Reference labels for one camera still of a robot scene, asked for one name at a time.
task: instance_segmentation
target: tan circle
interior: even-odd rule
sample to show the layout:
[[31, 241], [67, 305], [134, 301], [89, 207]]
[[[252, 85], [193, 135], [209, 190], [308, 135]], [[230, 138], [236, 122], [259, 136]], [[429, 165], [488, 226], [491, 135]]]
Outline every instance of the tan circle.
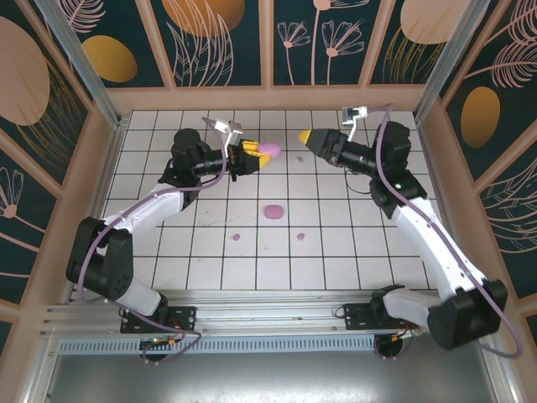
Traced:
[[0, 116], [29, 126], [49, 105], [47, 60], [30, 35], [0, 17]]
[[125, 82], [132, 80], [138, 72], [136, 60], [131, 51], [106, 35], [96, 35], [82, 44], [97, 74], [105, 80]]
[[496, 92], [485, 86], [475, 88], [462, 107], [462, 138], [473, 149], [482, 147], [493, 136], [499, 119], [500, 100]]

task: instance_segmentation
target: white tile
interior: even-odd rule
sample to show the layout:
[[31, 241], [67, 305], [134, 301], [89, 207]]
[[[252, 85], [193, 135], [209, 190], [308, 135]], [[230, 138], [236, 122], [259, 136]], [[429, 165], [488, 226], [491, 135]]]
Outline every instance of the white tile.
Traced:
[[259, 258], [256, 286], [258, 290], [288, 290], [289, 259]]
[[157, 123], [154, 125], [155, 129], [175, 129], [179, 130], [181, 127], [181, 119], [183, 118], [183, 111], [159, 111], [157, 115]]
[[302, 130], [288, 130], [287, 131], [287, 150], [291, 151], [307, 151], [307, 147], [300, 141], [300, 133]]
[[260, 128], [285, 129], [285, 111], [261, 111]]
[[225, 174], [221, 181], [216, 183], [214, 186], [200, 191], [198, 198], [202, 199], [227, 199], [227, 189], [229, 187], [229, 175]]
[[328, 174], [343, 174], [343, 168], [341, 166], [334, 166], [332, 164], [328, 164], [326, 161], [324, 161], [322, 158], [315, 157], [315, 165], [317, 169], [317, 174], [320, 175], [328, 175]]
[[425, 162], [425, 156], [423, 155], [423, 153], [420, 153], [417, 151], [410, 151], [409, 164], [407, 168], [413, 174], [429, 173], [429, 169], [427, 168], [427, 163]]
[[382, 227], [380, 208], [373, 200], [351, 200], [353, 227]]
[[234, 120], [242, 128], [259, 128], [259, 111], [235, 111]]
[[291, 256], [322, 256], [321, 230], [319, 228], [291, 227]]
[[229, 181], [230, 199], [257, 199], [258, 178], [260, 175], [245, 175], [237, 178], [236, 182]]
[[420, 141], [420, 136], [418, 135], [418, 131], [417, 130], [410, 130], [410, 149], [412, 151], [421, 151], [422, 150], [422, 147], [421, 147], [421, 141]]
[[348, 200], [319, 200], [321, 225], [326, 227], [351, 226]]
[[311, 111], [287, 111], [285, 113], [287, 128], [306, 130], [311, 128]]
[[226, 228], [224, 256], [255, 257], [257, 231], [254, 227]]
[[119, 156], [117, 164], [117, 174], [143, 174], [145, 161], [148, 158], [147, 152], [127, 151]]
[[[337, 111], [337, 120], [339, 121], [339, 128], [340, 129], [351, 129], [352, 125], [347, 126], [343, 124], [343, 112], [341, 109]], [[358, 120], [358, 130], [364, 130], [366, 127], [364, 125], [364, 119]]]
[[141, 184], [141, 175], [115, 175], [112, 189], [110, 190], [110, 198], [137, 199]]
[[192, 227], [194, 225], [194, 214], [196, 213], [197, 200], [194, 200], [187, 208], [174, 214], [164, 221], [165, 227]]
[[291, 227], [318, 227], [319, 201], [289, 200], [289, 220]]
[[224, 258], [223, 290], [255, 290], [255, 258]]
[[[288, 227], [289, 226], [289, 207], [287, 200], [259, 200], [258, 210], [258, 225], [259, 227]], [[277, 219], [272, 220], [266, 218], [264, 211], [267, 206], [281, 206], [284, 209], [284, 215]]]
[[399, 122], [411, 130], [416, 130], [416, 121], [412, 112], [395, 111], [389, 114], [389, 120]]
[[420, 256], [407, 235], [397, 227], [386, 227], [386, 239], [390, 256]]
[[426, 290], [429, 288], [425, 268], [420, 258], [390, 258], [395, 284], [406, 288]]
[[131, 121], [128, 124], [128, 129], [153, 130], [154, 122], [157, 118], [157, 111], [133, 111]]
[[325, 256], [356, 256], [352, 228], [323, 227], [321, 231]]
[[267, 130], [262, 128], [259, 131], [259, 142], [276, 143], [281, 149], [287, 149], [285, 130]]
[[192, 228], [163, 228], [159, 256], [190, 256]]
[[145, 165], [144, 174], [163, 174], [168, 161], [171, 159], [169, 151], [151, 151]]
[[289, 256], [289, 229], [258, 229], [258, 256]]
[[188, 272], [189, 290], [220, 290], [222, 258], [192, 258]]
[[260, 199], [286, 199], [287, 175], [260, 175]]
[[174, 145], [174, 136], [177, 130], [155, 130], [151, 140], [151, 151], [167, 151], [171, 158], [171, 146]]
[[277, 158], [272, 158], [265, 167], [259, 171], [261, 175], [284, 174], [287, 172], [287, 153], [282, 151]]
[[325, 273], [322, 258], [292, 258], [291, 289], [324, 290]]
[[317, 178], [315, 175], [288, 175], [289, 199], [316, 199]]
[[154, 272], [155, 290], [184, 290], [189, 258], [158, 258]]
[[356, 258], [325, 258], [327, 290], [357, 290], [358, 267]]
[[338, 128], [336, 111], [313, 111], [311, 113], [313, 117], [314, 128]]
[[371, 200], [369, 193], [369, 181], [371, 178], [367, 175], [347, 174], [349, 199], [368, 199]]
[[147, 151], [151, 143], [151, 130], [128, 130], [122, 151]]
[[310, 151], [289, 151], [287, 171], [290, 174], [315, 174], [315, 155]]
[[230, 200], [227, 203], [226, 225], [228, 227], [250, 227], [257, 223], [257, 200]]
[[149, 194], [150, 191], [154, 189], [159, 183], [157, 182], [162, 175], [144, 175], [142, 179], [142, 186], [140, 187], [140, 192], [138, 197], [142, 198]]
[[365, 120], [365, 129], [377, 130], [378, 125], [383, 121], [384, 112], [369, 113]]
[[201, 118], [206, 118], [208, 111], [184, 111], [181, 128], [206, 128]]
[[192, 256], [222, 256], [224, 228], [194, 228]]
[[388, 256], [383, 228], [354, 228], [356, 256]]
[[133, 258], [133, 273], [138, 281], [153, 288], [154, 264], [157, 258]]
[[226, 225], [226, 200], [198, 200], [197, 227], [223, 227]]
[[378, 290], [394, 283], [388, 258], [358, 258], [360, 288]]
[[142, 236], [133, 237], [133, 256], [156, 256], [159, 251], [162, 227], [155, 227]]
[[234, 111], [209, 111], [209, 119], [217, 120], [221, 119], [224, 122], [231, 122], [234, 120]]
[[318, 175], [320, 199], [347, 199], [347, 185], [343, 175]]
[[428, 175], [414, 175], [418, 182], [423, 186], [424, 190], [427, 192], [427, 197], [430, 199], [436, 199], [435, 189], [433, 188], [433, 183], [430, 180]]

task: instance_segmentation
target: purple object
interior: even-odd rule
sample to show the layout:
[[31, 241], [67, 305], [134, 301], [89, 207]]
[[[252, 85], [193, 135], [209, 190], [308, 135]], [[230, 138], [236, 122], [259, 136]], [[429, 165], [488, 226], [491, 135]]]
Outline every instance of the purple object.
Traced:
[[259, 143], [258, 151], [263, 154], [268, 154], [272, 158], [276, 158], [281, 153], [282, 149], [276, 143]]
[[264, 214], [269, 220], [279, 220], [284, 216], [284, 208], [276, 204], [270, 204], [265, 207]]

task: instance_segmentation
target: white tiled floor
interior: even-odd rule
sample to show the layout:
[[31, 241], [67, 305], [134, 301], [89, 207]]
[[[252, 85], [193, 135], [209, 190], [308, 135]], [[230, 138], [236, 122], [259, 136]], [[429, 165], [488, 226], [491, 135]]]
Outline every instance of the white tiled floor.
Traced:
[[[134, 268], [141, 281], [156, 290], [372, 290], [394, 282], [434, 287], [412, 244], [363, 194], [369, 179], [349, 174], [347, 187], [341, 169], [317, 159], [298, 140], [305, 128], [347, 130], [341, 113], [333, 111], [134, 112], [105, 215], [154, 187], [179, 128], [199, 130], [215, 148], [201, 120], [207, 116], [233, 119], [242, 124], [245, 138], [278, 143], [283, 152], [259, 175], [237, 182], [227, 175], [135, 242]], [[353, 141], [372, 145], [381, 118], [372, 113], [360, 122]], [[398, 112], [392, 120], [412, 129], [409, 168], [438, 212], [414, 119]], [[271, 204], [284, 208], [280, 220], [264, 216]]]

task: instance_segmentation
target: decorative wallpaper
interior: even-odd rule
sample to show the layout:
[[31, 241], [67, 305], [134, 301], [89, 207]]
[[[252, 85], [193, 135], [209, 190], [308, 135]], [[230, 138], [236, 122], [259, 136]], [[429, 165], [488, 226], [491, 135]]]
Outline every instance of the decorative wallpaper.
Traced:
[[425, 84], [468, 0], [396, 0], [371, 84]]
[[274, 1], [274, 84], [357, 84], [379, 0]]
[[0, 38], [0, 129], [61, 184], [87, 110], [15, 2]]
[[474, 179], [537, 118], [537, 3], [515, 0], [446, 111]]
[[537, 293], [537, 143], [481, 193], [481, 200], [518, 298]]
[[259, 86], [258, 0], [152, 0], [176, 86]]
[[0, 150], [0, 299], [20, 303], [55, 203]]

